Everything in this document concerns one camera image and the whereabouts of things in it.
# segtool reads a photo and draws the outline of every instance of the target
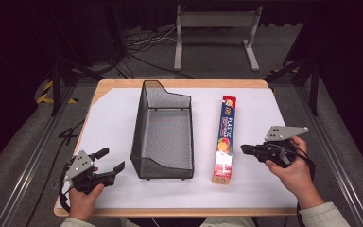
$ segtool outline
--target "black strap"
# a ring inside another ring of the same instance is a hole
[[[71,162],[67,162],[64,165],[63,171],[60,175],[60,182],[59,182],[59,202],[61,207],[63,207],[64,210],[66,210],[68,213],[70,213],[70,206],[67,204],[67,197],[65,195],[65,193],[63,193],[63,187],[64,187],[64,176],[66,175],[67,170],[69,169],[69,166],[73,163],[72,162],[73,159],[71,160]]]

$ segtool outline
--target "person's right hand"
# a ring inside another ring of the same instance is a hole
[[[293,136],[290,142],[294,147],[299,148],[297,152],[305,156],[303,152],[307,153],[307,147],[302,138]],[[296,157],[293,164],[287,168],[282,168],[270,160],[266,160],[266,165],[271,173],[279,177],[285,188],[296,196],[302,209],[324,203],[311,180],[308,164],[302,158]]]

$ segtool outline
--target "white tabletop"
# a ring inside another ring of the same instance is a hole
[[[222,212],[225,215],[236,215],[243,211],[244,214],[245,210],[248,211],[247,215],[251,215],[253,209],[276,209],[281,214],[292,215],[297,205],[295,197],[263,163],[259,163],[253,156],[243,154],[240,148],[243,144],[262,144],[271,126],[285,124],[269,88],[166,90],[192,97],[195,159],[193,179],[147,181],[138,178],[130,153],[141,88],[113,88],[91,107],[76,150],[78,152],[83,149],[91,154],[102,148],[110,149],[108,155],[95,160],[95,166],[99,167],[97,173],[112,171],[115,166],[126,161],[126,167],[117,175],[114,185],[106,187],[97,199],[95,208],[98,215],[200,216],[200,211],[203,211],[205,216],[218,216]],[[233,172],[228,185],[211,181],[223,95],[237,97]],[[265,212],[263,215],[272,214],[275,212]]]

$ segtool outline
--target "metal rod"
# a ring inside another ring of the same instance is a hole
[[[62,103],[66,103],[66,100],[68,100],[71,97],[73,91],[74,88],[71,87],[65,89]],[[57,114],[55,116],[51,116],[51,118],[49,119],[46,128],[43,131],[43,135],[40,141],[38,142],[36,148],[34,149],[25,167],[25,170],[20,176],[19,181],[14,187],[13,192],[11,193],[7,204],[5,205],[5,208],[3,209],[0,215],[0,227],[9,226],[11,220],[13,219],[13,216],[16,213],[16,210],[19,207],[20,202],[23,199],[23,196],[25,195],[28,186],[31,183],[31,180],[34,177],[38,165],[40,164],[43,158],[43,154],[46,151],[46,145],[51,137],[52,131],[55,129],[56,125],[59,122],[59,119],[61,118],[61,114],[63,113],[65,106],[66,105],[61,105],[60,108],[58,109]]]
[[[363,226],[363,205],[354,190],[353,184],[346,171],[344,170],[342,163],[339,161],[337,153],[332,146],[331,141],[327,137],[326,131],[323,128],[322,123],[317,117],[313,115],[310,106],[307,104],[308,95],[305,92],[304,88],[296,87],[296,91],[299,95],[301,102],[304,104],[303,106],[307,111],[308,115],[310,116],[312,123],[315,126],[316,132],[320,136],[326,159],[335,174],[337,183],[340,186],[340,189],[350,209],[352,210],[355,221],[357,222],[358,226]]]

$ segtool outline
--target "finger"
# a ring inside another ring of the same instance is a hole
[[[292,136],[290,142],[294,147],[302,149],[303,152],[307,153],[306,142],[299,136]]]
[[[279,176],[281,174],[281,171],[283,170],[280,166],[278,166],[277,164],[275,164],[274,162],[272,162],[270,160],[266,160],[265,165],[267,165],[267,167],[269,168],[269,171],[271,173],[275,174],[276,176]]]
[[[88,194],[88,197],[91,198],[92,200],[96,200],[96,198],[101,195],[102,191],[104,190],[104,184],[100,183],[99,185],[97,185],[93,191],[90,192],[90,194]]]

